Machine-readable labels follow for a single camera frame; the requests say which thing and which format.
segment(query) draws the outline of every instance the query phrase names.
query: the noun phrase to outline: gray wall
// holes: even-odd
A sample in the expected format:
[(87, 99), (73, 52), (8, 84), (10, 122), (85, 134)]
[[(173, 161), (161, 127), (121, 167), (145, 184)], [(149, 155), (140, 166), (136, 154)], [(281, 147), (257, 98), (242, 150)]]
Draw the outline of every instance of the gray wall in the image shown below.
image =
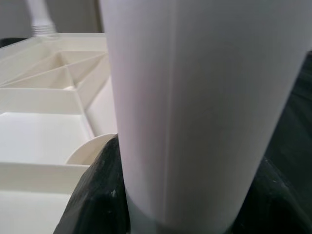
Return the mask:
[[(61, 33), (101, 32), (97, 0), (46, 0), (51, 18)], [(0, 39), (31, 37), (25, 0), (0, 0)]]

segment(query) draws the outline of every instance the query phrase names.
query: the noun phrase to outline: white organizer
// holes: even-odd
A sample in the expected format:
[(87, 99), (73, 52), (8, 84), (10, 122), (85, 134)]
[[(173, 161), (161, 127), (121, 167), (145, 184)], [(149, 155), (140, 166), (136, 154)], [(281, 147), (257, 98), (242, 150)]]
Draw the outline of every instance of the white organizer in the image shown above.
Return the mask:
[(0, 49), (0, 233), (52, 233), (116, 133), (104, 34)]

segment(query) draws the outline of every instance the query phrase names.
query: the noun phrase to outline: white surface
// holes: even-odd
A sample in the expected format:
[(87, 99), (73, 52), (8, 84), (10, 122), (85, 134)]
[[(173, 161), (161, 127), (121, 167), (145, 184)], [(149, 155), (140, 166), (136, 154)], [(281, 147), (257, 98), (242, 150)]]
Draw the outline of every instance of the white surface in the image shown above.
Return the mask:
[(112, 81), (109, 79), (85, 110), (95, 136), (117, 133)]
[(10, 82), (20, 74), (30, 69), (35, 63), (52, 55), (51, 50), (37, 40), (36, 45), (28, 47), (28, 41), (22, 41), (16, 45), (16, 50), (0, 60), (0, 84)]
[[(105, 36), (59, 37), (0, 50), (5, 78), (0, 87), (0, 162), (64, 164), (95, 136), (117, 132), (112, 87), (106, 85)], [(90, 45), (101, 46), (92, 50)]]
[(30, 76), (2, 85), (1, 88), (41, 88), (69, 89), (74, 87), (69, 71), (65, 67), (57, 68), (39, 75)]
[(103, 9), (132, 230), (224, 233), (310, 48), (312, 1)]
[(114, 136), (115, 134), (107, 134), (93, 138), (77, 149), (67, 160), (66, 164), (91, 165), (106, 143)]
[(70, 195), (0, 191), (2, 234), (52, 234)]
[(53, 233), (87, 168), (0, 163), (0, 233)]
[(3, 113), (0, 161), (65, 164), (89, 140), (81, 115)]

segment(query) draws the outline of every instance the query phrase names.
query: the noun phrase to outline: white plastic tray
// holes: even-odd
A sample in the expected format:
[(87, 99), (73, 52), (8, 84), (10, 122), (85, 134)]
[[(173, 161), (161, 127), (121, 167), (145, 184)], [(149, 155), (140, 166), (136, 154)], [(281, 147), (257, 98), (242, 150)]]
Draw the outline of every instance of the white plastic tray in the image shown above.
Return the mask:
[(104, 35), (26, 40), (0, 50), (0, 68), (0, 162), (63, 165), (117, 133)]
[(52, 234), (86, 166), (0, 164), (0, 233)]
[(0, 49), (0, 233), (53, 233), (116, 133), (104, 34)]

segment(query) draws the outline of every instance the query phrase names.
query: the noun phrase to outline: white cylinder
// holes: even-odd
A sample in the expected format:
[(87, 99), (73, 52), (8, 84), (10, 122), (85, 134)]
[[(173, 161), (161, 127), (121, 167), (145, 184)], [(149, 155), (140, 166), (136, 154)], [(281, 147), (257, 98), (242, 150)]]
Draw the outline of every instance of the white cylinder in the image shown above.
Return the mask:
[(54, 36), (55, 26), (50, 18), (45, 0), (27, 0), (35, 36)]
[(105, 0), (133, 234), (222, 234), (312, 39), (311, 0)]

